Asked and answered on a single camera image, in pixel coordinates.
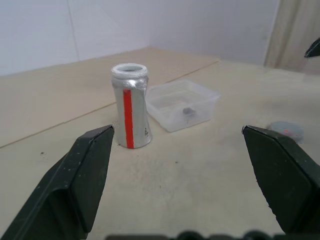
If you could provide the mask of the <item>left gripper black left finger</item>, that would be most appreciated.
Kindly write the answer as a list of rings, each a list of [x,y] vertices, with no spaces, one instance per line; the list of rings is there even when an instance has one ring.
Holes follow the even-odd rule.
[[[105,188],[114,133],[106,125],[78,137],[0,240],[86,240]]]

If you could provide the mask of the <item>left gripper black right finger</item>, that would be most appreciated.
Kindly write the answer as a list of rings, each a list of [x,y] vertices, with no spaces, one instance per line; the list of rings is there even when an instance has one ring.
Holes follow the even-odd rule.
[[[255,178],[284,232],[274,240],[320,240],[320,165],[292,138],[245,125]]]

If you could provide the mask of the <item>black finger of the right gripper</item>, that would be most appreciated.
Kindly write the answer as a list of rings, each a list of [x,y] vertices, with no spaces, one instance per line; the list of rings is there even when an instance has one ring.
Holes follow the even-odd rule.
[[[320,37],[315,40],[304,54],[304,58],[320,57]]]

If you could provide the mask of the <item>grey round lid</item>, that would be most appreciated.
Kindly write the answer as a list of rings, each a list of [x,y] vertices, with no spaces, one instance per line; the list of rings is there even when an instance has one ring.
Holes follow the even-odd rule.
[[[304,129],[298,124],[286,121],[275,121],[267,125],[267,129],[287,136],[297,144],[304,143]]]

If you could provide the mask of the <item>silver bottle with red stripe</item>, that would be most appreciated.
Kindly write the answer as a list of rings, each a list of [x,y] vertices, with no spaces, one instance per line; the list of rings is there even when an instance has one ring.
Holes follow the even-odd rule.
[[[122,63],[114,66],[111,73],[117,107],[117,142],[128,149],[144,147],[152,140],[146,107],[147,67]]]

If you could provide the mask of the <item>clear plastic container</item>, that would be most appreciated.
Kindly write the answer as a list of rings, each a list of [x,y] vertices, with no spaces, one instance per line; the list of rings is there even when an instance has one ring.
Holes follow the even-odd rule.
[[[168,82],[149,88],[146,92],[148,113],[162,128],[175,132],[209,121],[220,95],[187,79]],[[183,114],[192,108],[193,115]]]

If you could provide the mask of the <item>beige curtain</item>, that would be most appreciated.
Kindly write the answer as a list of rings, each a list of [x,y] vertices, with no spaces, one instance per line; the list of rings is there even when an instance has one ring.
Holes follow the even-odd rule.
[[[305,57],[320,38],[320,0],[279,0],[264,65],[320,75],[320,56]]]

